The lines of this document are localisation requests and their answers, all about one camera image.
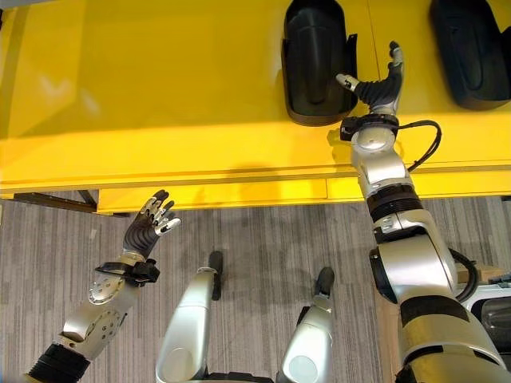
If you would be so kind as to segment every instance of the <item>yellow table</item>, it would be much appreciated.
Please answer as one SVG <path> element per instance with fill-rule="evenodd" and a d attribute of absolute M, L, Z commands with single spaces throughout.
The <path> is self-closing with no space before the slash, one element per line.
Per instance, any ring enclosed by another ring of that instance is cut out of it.
<path fill-rule="evenodd" d="M 303 127 L 286 114 L 288 3 L 61 0 L 6 11 L 1 193 L 97 188 L 104 213 L 136 210 L 161 185 L 183 208 L 360 199 L 338 125 Z M 511 104 L 457 107 L 430 1 L 388 3 L 341 2 L 347 32 L 358 34 L 358 75 L 385 77 L 388 43 L 398 41 L 400 121 L 443 127 L 437 153 L 414 175 L 419 194 L 511 193 Z M 511 5 L 490 3 L 501 29 L 511 25 Z M 364 113 L 359 103 L 352 115 Z M 433 136 L 409 129 L 396 148 L 410 164 Z"/>

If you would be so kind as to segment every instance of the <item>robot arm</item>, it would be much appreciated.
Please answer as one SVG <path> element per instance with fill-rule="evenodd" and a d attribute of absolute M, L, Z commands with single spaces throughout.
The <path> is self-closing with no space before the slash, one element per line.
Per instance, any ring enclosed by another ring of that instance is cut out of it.
<path fill-rule="evenodd" d="M 180 224 L 170 210 L 173 201 L 161 206 L 167 197 L 163 190 L 151 197 L 126 231 L 116 262 L 96 268 L 89 300 L 66 319 L 57 340 L 30 370 L 30 381 L 78 381 L 115 336 L 141 287 L 157 280 L 160 272 L 149 254 L 163 234 Z"/>
<path fill-rule="evenodd" d="M 511 375 L 481 323 L 454 296 L 453 257 L 394 150 L 403 74 L 395 42 L 390 55 L 394 60 L 384 81 L 336 78 L 370 108 L 366 116 L 343 121 L 341 138 L 351 142 L 351 161 L 373 220 L 378 246 L 370 252 L 370 264 L 376 286 L 400 305 L 403 369 L 396 381 L 509 382 Z"/>

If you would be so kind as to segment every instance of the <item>silver robot leg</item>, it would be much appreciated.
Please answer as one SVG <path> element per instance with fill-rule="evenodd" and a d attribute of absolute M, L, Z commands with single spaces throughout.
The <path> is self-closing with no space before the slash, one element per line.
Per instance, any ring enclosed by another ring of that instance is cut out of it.
<path fill-rule="evenodd" d="M 334 272 L 325 267 L 319 273 L 312 306 L 304 307 L 293 333 L 277 383 L 324 383 L 331 373 L 332 315 L 330 289 Z"/>
<path fill-rule="evenodd" d="M 201 379 L 207 373 L 209 308 L 220 298 L 222 254 L 213 252 L 188 285 L 168 324 L 156 362 L 156 381 Z"/>

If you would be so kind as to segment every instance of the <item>gray carpet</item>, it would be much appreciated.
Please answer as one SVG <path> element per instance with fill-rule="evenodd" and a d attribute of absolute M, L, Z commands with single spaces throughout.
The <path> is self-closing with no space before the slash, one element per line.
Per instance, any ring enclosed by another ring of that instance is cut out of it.
<path fill-rule="evenodd" d="M 130 219 L 2 202 L 2 373 L 30 369 L 87 298 L 93 268 L 114 259 Z M 511 270 L 511 203 L 427 201 L 447 243 Z M 297 316 L 323 265 L 336 272 L 334 381 L 380 380 L 372 277 L 374 246 L 362 203 L 182 211 L 183 225 L 153 252 L 161 276 L 141 298 L 83 382 L 153 382 L 171 313 L 210 251 L 224 252 L 223 297 L 213 303 L 210 371 L 275 377 Z"/>

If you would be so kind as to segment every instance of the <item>black cable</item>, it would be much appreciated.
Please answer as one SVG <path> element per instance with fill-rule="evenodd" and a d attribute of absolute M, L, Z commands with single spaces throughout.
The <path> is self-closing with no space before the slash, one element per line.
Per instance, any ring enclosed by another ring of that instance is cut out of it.
<path fill-rule="evenodd" d="M 459 302 L 464 302 L 468 298 L 470 298 L 473 293 L 476 292 L 477 285 L 479 284 L 479 274 L 477 273 L 476 267 L 473 265 L 472 261 L 466 258 L 462 253 L 455 251 L 454 249 L 449 249 L 450 254 L 453 256 L 454 261 L 461 263 L 469 272 L 469 280 L 465 285 L 463 291 L 456 296 L 456 299 Z"/>
<path fill-rule="evenodd" d="M 418 160 L 414 161 L 414 163 L 408 168 L 408 172 L 412 172 L 414 169 L 419 167 L 421 164 L 424 163 L 428 158 L 430 158 L 433 153 L 435 153 L 438 149 L 438 146 L 440 146 L 440 140 L 442 139 L 442 130 L 440 129 L 440 125 L 433 120 L 420 120 L 415 122 L 410 122 L 409 124 L 400 126 L 398 129 L 408 129 L 408 128 L 415 128 L 417 126 L 434 126 L 437 129 L 437 135 L 435 136 L 433 143 L 430 145 L 428 150 L 426 150 L 426 153 L 419 158 Z"/>

